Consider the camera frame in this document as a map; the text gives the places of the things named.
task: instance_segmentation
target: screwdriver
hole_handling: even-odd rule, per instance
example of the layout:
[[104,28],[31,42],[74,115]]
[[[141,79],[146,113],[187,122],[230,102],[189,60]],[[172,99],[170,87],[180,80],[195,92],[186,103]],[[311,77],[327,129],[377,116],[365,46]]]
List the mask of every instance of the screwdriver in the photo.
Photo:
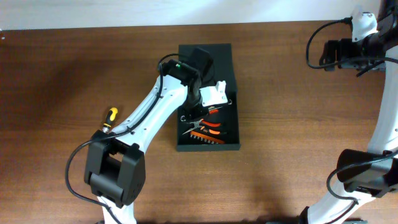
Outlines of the screwdriver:
[[104,133],[108,133],[109,130],[112,128],[112,124],[114,122],[114,120],[116,119],[116,115],[118,113],[118,109],[117,108],[111,108],[108,112],[108,114],[106,115],[105,118],[105,123],[102,127],[102,131]]

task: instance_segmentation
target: wooden table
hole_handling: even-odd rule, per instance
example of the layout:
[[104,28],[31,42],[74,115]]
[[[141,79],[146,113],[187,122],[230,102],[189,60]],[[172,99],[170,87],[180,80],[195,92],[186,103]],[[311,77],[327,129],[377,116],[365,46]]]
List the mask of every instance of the wooden table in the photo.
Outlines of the wooden table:
[[[139,221],[238,222],[294,217],[326,193],[326,177],[346,148],[366,150],[374,131],[382,73],[325,72],[305,64],[305,46],[324,22],[121,27],[5,32],[0,46],[0,222],[95,223],[99,206],[72,196],[65,163],[110,106],[124,120],[148,94],[157,60],[179,44],[232,43],[238,82],[241,150],[180,153],[176,116],[146,154],[147,180],[136,200]],[[342,25],[313,41],[349,37]],[[72,186],[83,182],[84,149]],[[398,196],[353,217],[398,222]]]

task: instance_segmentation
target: white backdrop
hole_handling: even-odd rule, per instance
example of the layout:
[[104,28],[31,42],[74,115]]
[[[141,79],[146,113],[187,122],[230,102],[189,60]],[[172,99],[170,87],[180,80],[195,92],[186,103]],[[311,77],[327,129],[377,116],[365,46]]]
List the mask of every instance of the white backdrop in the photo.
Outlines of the white backdrop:
[[0,0],[0,28],[157,26],[341,19],[379,0]]

